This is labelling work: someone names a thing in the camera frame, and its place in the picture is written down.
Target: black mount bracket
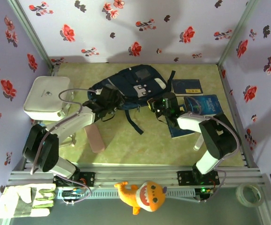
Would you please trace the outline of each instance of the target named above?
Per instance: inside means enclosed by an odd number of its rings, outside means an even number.
[[[94,182],[95,182],[95,173],[94,172],[80,172],[79,180],[76,180],[76,181],[80,183],[85,183],[89,187],[93,187]],[[54,177],[53,183],[56,184],[57,187],[76,187],[74,183],[64,181],[58,176]]]
[[[178,171],[177,180],[178,180],[179,186],[214,185],[214,184],[219,185],[220,184],[218,172],[214,170],[206,174],[203,180],[200,180],[199,183],[194,178],[192,170]]]

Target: dark blue backpack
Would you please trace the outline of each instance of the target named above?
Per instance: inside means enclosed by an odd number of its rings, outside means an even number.
[[[106,84],[117,87],[125,99],[125,104],[119,110],[125,111],[129,123],[139,134],[142,134],[143,131],[131,120],[129,110],[147,106],[150,98],[160,97],[164,93],[170,92],[174,75],[175,71],[172,71],[166,83],[155,68],[141,64],[121,70],[94,84],[90,89],[102,89]],[[88,92],[89,99],[94,98],[95,95],[93,92]]]

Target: gray floor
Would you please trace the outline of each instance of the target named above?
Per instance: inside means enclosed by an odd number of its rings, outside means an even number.
[[[121,200],[85,200],[75,206],[57,201],[51,214],[38,218],[15,218],[13,225],[261,225],[255,208],[238,203],[235,189],[220,190],[207,203],[166,199],[156,212],[132,209]]]

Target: dark blue book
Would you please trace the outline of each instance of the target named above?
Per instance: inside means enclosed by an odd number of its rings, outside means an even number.
[[[202,87],[198,79],[173,79],[172,89],[176,96],[202,95]]]
[[[185,105],[180,105],[179,107],[181,108],[182,111],[186,112]],[[192,135],[193,133],[195,133],[195,131],[192,131],[192,130],[182,130],[179,127],[177,127],[177,128],[171,127],[168,123],[168,120],[167,120],[167,124],[168,124],[168,128],[169,128],[170,135],[172,138],[183,137],[183,136]]]
[[[216,95],[185,96],[184,103],[188,112],[199,113],[201,115],[216,115],[223,112],[220,102]]]

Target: light green mat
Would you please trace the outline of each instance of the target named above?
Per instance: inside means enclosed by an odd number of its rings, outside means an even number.
[[[58,76],[69,77],[75,88],[89,88],[102,79],[135,64],[110,63],[64,63]],[[176,79],[200,79],[205,95],[216,94],[228,119],[232,122],[231,113],[223,90],[218,68],[214,64],[152,64],[152,66],[168,79],[172,70],[176,71]],[[87,93],[76,93],[75,101],[85,102]],[[78,107],[72,106],[70,112]],[[206,151],[205,145],[194,151],[199,134],[172,139],[166,124],[157,121],[148,107],[140,112],[132,110],[133,121],[144,131],[139,135],[129,124],[123,111],[107,122],[98,121],[106,150],[94,154],[87,142],[83,129],[77,131],[75,147],[67,146],[60,149],[60,156],[71,162],[78,163],[120,163],[120,164],[154,164],[154,165],[193,165]],[[223,166],[243,166],[241,155],[238,154],[223,162]]]

